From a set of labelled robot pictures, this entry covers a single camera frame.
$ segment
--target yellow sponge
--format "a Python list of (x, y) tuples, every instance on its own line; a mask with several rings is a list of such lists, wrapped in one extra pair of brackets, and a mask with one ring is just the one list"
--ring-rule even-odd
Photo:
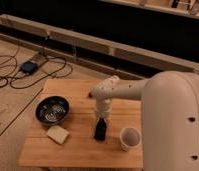
[(56, 141), (59, 144), (63, 144), (67, 136), (69, 135), (69, 132), (63, 129), (60, 126), (51, 126), (48, 131), (46, 132), (46, 135), (49, 136), (51, 139)]

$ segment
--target floor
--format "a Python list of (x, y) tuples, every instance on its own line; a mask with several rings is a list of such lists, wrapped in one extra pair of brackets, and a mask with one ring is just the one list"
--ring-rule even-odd
[[(4, 42), (0, 40), (0, 55), (12, 55), (16, 52), (17, 46), (8, 42)], [(19, 53), (16, 58), (19, 63), (24, 62), (25, 60), (31, 58), (36, 52), (26, 49), (20, 48)], [(69, 75), (67, 78), (99, 78), (104, 79), (108, 77), (108, 75), (99, 73), (75, 64), (71, 64), (73, 67), (73, 73)], [(48, 72), (51, 72), (55, 69), (56, 66), (54, 64), (45, 64), (44, 69)], [(70, 68), (67, 66), (62, 73), (68, 73)], [(0, 71), (0, 74), (6, 74), (6, 68)], [(17, 82), (18, 85), (28, 85), (31, 82), (34, 82), (38, 78), (42, 77), (44, 74), (40, 70), (35, 73), (32, 77)], [(10, 126), (6, 129), (6, 131), (0, 136), (0, 171), (40, 171), (40, 168), (25, 168), (19, 167), (17, 165), (18, 157), (20, 155), (21, 149), (24, 144), (24, 139), (26, 133), (29, 129), (29, 125), (34, 117), (35, 106), (38, 103), (38, 96), (34, 99), (34, 101), (29, 105), (26, 110), (22, 113), (22, 109), (28, 104), (39, 90), (44, 85), (46, 79), (42, 80), (37, 85), (23, 90), (15, 90), (11, 89), (9, 86), (0, 89), (0, 135), (4, 129), (10, 124)], [(118, 169), (51, 169), (54, 171), (64, 170), (78, 170), (78, 171), (100, 171), (100, 170), (109, 170), (115, 171)]]

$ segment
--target cable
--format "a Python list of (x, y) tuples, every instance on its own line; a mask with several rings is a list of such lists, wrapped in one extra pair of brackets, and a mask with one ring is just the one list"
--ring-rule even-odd
[(64, 60), (65, 65), (68, 66), (68, 67), (70, 68), (70, 72), (69, 72), (68, 74), (65, 74), (65, 75), (62, 75), (62, 76), (54, 76), (54, 75), (48, 73), (47, 71), (45, 71), (43, 68), (41, 68), (41, 71), (42, 71), (43, 73), (45, 73), (46, 75), (50, 75), (50, 76), (53, 77), (53, 78), (64, 78), (64, 77), (67, 77), (68, 75), (70, 75), (70, 74), (73, 72), (73, 67), (72, 67), (70, 64), (67, 64), (65, 58), (62, 58), (62, 57), (58, 57), (58, 58), (52, 57), (52, 58), (51, 58), (51, 57), (50, 57), (50, 58), (48, 58), (48, 59), (49, 59), (49, 62), (51, 62), (51, 63), (58, 63), (58, 64), (62, 64), (62, 62), (53, 61), (53, 59), (62, 59), (62, 60)]
[[(14, 77), (11, 79), (10, 83), (9, 83), (10, 87), (13, 88), (13, 89), (26, 89), (26, 88), (29, 88), (29, 87), (31, 87), (31, 86), (34, 86), (35, 84), (39, 83), (41, 80), (43, 80), (43, 79), (45, 79), (45, 78), (47, 78), (47, 77), (49, 77), (49, 76), (52, 76), (52, 77), (53, 77), (54, 74), (56, 74), (57, 72), (63, 70), (63, 69), (66, 67), (66, 65), (67, 65), (67, 62), (66, 62), (66, 59), (65, 59), (65, 58), (55, 57), (54, 59), (61, 59), (61, 60), (64, 60), (64, 63), (63, 63), (63, 62), (55, 62), (55, 63), (63, 64), (63, 66), (60, 67), (59, 69), (57, 69), (57, 70), (51, 72), (51, 73), (46, 73), (46, 75), (43, 76), (42, 78), (36, 80), (35, 82), (33, 82), (33, 83), (29, 84), (29, 85), (22, 86), (22, 87), (18, 87), (18, 86), (13, 85), (13, 83), (14, 83), (16, 80), (18, 80), (18, 79), (16, 79), (16, 76), (17, 76), (17, 74), (18, 74), (18, 72), (17, 72), (17, 73), (14, 75)], [(55, 77), (55, 78), (61, 78), (61, 77), (63, 78), (63, 77), (67, 77), (68, 75), (70, 75), (70, 74), (73, 72), (73, 68), (72, 68), (72, 66), (69, 65), (69, 64), (68, 64), (68, 66), (70, 67), (70, 72), (69, 72), (69, 73), (67, 73), (67, 74), (65, 74), (65, 75), (63, 75), (63, 76)]]
[(28, 108), (28, 106), (36, 99), (36, 97), (42, 92), (43, 89), (39, 90), (35, 96), (26, 104), (26, 106), (17, 114), (17, 116), (12, 119), (12, 121), (4, 128), (4, 130), (0, 133), (0, 137), (5, 133), (5, 131), (13, 124), (14, 121)]
[[(10, 27), (13, 30), (15, 30), (15, 27), (12, 24), (12, 22), (10, 21), (8, 15), (5, 15), (5, 16), (7, 18), (7, 21), (9, 23)], [(18, 38), (16, 38), (16, 40), (17, 40), (17, 50), (16, 50), (16, 52), (13, 55), (0, 55), (0, 58), (8, 58), (7, 60), (5, 60), (5, 61), (0, 63), (0, 70), (4, 69), (6, 67), (13, 67), (13, 70), (11, 70), (8, 74), (0, 75), (0, 89), (8, 85), (8, 83), (9, 83), (8, 79), (11, 78), (11, 75), (16, 71), (17, 66), (18, 66), (18, 61), (16, 59), (16, 56), (17, 56), (17, 54), (20, 51), (20, 40)], [(10, 64), (9, 65), (5, 65), (6, 63), (8, 63), (8, 62), (10, 62), (12, 60), (14, 60), (14, 65), (10, 65)]]

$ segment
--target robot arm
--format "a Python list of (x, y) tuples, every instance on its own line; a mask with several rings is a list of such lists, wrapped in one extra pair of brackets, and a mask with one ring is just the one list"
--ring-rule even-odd
[(117, 85), (114, 76), (96, 85), (95, 113), (108, 117), (112, 98), (141, 99), (145, 171), (199, 171), (199, 75), (163, 72)]

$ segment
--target white cup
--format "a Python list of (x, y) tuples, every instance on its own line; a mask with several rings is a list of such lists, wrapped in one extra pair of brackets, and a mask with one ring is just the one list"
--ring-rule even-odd
[(140, 135), (135, 128), (122, 128), (120, 142), (122, 150), (129, 151), (139, 144)]

